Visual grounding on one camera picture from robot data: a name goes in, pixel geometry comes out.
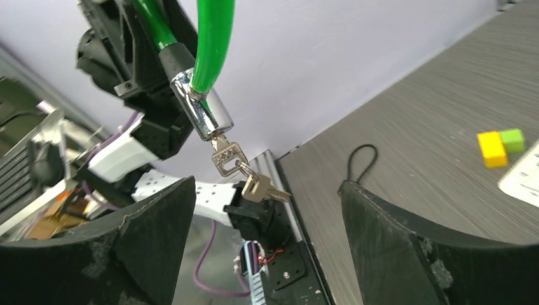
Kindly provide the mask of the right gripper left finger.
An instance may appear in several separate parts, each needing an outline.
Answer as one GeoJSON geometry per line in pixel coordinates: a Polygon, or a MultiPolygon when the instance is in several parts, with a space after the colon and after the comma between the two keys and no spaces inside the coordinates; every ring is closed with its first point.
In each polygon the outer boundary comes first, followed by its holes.
{"type": "Polygon", "coordinates": [[[47,240],[1,245],[2,304],[171,304],[194,214],[183,178],[47,240]]]}

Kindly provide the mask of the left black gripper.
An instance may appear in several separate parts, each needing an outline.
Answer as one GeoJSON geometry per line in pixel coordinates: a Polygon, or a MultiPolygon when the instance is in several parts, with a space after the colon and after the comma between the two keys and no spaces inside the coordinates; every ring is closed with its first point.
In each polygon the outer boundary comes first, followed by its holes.
{"type": "Polygon", "coordinates": [[[169,76],[194,66],[198,35],[178,1],[153,1],[179,44],[161,54],[135,1],[80,1],[90,24],[76,67],[101,90],[143,113],[131,132],[159,159],[176,155],[193,131],[169,76]]]}

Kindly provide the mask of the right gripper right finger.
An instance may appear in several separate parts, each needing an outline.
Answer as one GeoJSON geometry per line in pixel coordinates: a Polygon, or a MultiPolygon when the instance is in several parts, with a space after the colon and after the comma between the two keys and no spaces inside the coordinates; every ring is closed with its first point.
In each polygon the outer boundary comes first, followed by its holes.
{"type": "Polygon", "coordinates": [[[538,245],[456,231],[358,183],[339,188],[364,304],[537,304],[538,245]]]}

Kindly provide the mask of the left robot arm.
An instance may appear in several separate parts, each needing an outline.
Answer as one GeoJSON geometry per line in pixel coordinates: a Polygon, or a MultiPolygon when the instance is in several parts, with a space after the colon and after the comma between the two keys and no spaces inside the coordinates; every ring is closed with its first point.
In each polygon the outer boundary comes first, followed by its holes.
{"type": "MultiPolygon", "coordinates": [[[[152,162],[176,155],[193,130],[204,138],[221,134],[215,119],[202,122],[208,114],[203,107],[197,114],[186,112],[169,85],[173,78],[188,80],[198,36],[175,1],[81,1],[79,6],[90,30],[78,46],[78,69],[142,114],[95,151],[86,176],[96,189],[110,185],[107,199],[125,193],[140,201],[176,181],[152,162]]],[[[244,183],[240,172],[219,184],[197,182],[195,214],[238,230],[267,252],[300,242],[289,203],[274,198],[251,203],[242,196],[244,183]]]]}

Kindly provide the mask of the green cable lock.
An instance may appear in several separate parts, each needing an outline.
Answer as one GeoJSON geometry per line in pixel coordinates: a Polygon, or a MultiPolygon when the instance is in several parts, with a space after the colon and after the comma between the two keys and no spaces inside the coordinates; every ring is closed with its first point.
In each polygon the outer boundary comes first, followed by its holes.
{"type": "Polygon", "coordinates": [[[137,1],[170,87],[200,138],[214,147],[228,145],[234,126],[213,87],[224,66],[231,40],[234,1],[198,1],[196,56],[181,44],[153,1],[137,1]]]}

